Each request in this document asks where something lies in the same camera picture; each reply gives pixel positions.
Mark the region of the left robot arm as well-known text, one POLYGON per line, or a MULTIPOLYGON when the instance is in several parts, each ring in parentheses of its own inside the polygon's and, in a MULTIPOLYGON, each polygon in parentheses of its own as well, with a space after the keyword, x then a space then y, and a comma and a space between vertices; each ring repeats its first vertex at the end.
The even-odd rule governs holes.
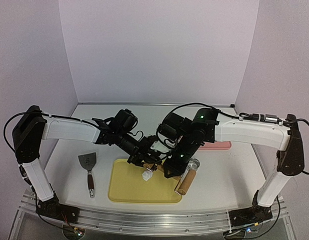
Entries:
POLYGON ((45 140, 56 140, 57 144, 50 155, 51 161, 63 161, 72 156, 71 142, 78 145, 116 146, 128 155, 128 162, 143 167, 156 166, 162 162, 162 152, 154 147, 155 135, 143 136, 137 140, 132 131, 138 118, 129 109, 120 109, 114 116, 91 120, 73 116, 61 116, 42 111, 32 105, 19 114, 21 119, 12 131, 13 148, 20 172, 30 185, 36 200, 35 212, 41 218, 76 223, 79 208, 60 202, 48 178, 48 167, 41 163, 41 146, 45 140))

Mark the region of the yellow plastic tray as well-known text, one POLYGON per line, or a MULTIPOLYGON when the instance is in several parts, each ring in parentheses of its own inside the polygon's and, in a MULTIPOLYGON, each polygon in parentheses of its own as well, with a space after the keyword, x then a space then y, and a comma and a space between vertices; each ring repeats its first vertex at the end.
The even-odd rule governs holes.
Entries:
POLYGON ((126 159, 114 161, 111 171, 108 198, 124 204, 176 204, 182 196, 175 192, 178 183, 165 178, 161 171, 154 171, 144 180, 146 169, 129 164, 126 159))

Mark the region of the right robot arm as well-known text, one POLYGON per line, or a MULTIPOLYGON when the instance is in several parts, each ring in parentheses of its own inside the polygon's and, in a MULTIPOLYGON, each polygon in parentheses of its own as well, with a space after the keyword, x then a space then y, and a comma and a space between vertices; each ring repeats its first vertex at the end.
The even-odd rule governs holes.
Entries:
POLYGON ((176 143, 163 164, 166 178, 181 175, 204 143, 239 142, 277 150, 275 168, 254 194, 252 205, 229 212, 233 227, 270 220, 275 198, 305 168, 303 140, 293 114, 284 119, 256 113, 232 116, 216 108, 201 108, 190 120, 170 112, 156 132, 176 143))

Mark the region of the white dough lump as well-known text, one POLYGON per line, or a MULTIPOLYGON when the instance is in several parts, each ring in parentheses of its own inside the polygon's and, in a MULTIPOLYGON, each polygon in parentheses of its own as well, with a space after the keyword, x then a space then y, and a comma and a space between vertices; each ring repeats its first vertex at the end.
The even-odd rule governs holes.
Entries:
POLYGON ((153 176, 153 172, 150 171, 150 170, 145 170, 143 173, 142 173, 142 179, 144 181, 149 181, 153 176))

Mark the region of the wooden double-ended rolling pin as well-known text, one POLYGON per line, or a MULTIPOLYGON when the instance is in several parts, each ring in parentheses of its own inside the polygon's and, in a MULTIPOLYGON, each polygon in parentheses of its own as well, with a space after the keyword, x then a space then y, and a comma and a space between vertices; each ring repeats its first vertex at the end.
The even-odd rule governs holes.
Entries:
MULTIPOLYGON (((173 178, 177 181, 177 185, 175 186, 174 192, 177 193, 180 196, 185 196, 191 187, 196 175, 197 170, 200 166, 200 163, 196 159, 192 159, 187 164, 187 167, 182 175, 180 175, 180 178, 173 178)), ((157 165, 157 164, 149 164, 145 163, 143 165, 145 170, 149 170, 153 172, 160 171, 164 173, 164 167, 163 165, 157 165)))

